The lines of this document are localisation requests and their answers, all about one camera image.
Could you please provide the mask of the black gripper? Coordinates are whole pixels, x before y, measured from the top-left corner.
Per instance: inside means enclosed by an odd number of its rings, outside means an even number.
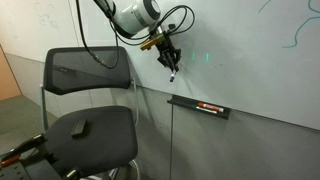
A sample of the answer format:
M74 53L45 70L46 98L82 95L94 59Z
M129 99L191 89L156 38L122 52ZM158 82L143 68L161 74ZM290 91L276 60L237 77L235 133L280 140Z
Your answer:
M181 59L181 50L176 49L173 44L171 39L168 36L164 37L164 40L161 41L156 45L158 51L160 54L166 54L169 53L172 56L172 61L173 61L173 70L178 72L179 67L178 67L178 62ZM157 60L166 68L168 67L166 59L163 58L161 55L157 58Z

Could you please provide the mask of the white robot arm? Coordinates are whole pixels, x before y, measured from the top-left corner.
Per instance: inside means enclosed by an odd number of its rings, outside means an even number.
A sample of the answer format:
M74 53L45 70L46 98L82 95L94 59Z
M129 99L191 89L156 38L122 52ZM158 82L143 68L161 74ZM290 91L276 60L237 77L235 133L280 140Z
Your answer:
M150 50L155 46L159 51L157 60L171 70L179 71L178 62L181 50L176 49L170 39L174 25L170 24L165 30L161 22L161 10L156 0L136 0L124 10L117 10L113 0L93 0L113 23L115 30L122 37L132 39L137 33L148 29L145 41L140 45L141 50Z

